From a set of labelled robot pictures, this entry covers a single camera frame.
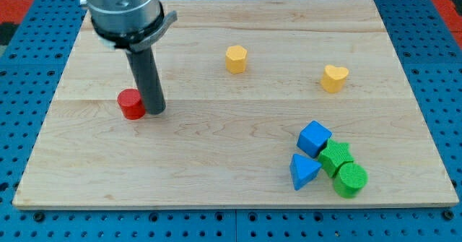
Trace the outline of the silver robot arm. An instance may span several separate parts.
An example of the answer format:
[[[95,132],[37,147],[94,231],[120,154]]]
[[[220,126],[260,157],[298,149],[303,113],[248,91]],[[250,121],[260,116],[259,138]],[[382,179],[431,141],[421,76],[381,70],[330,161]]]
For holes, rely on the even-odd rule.
[[[95,32],[114,48],[138,53],[151,48],[176,22],[160,0],[80,0],[89,10]]]

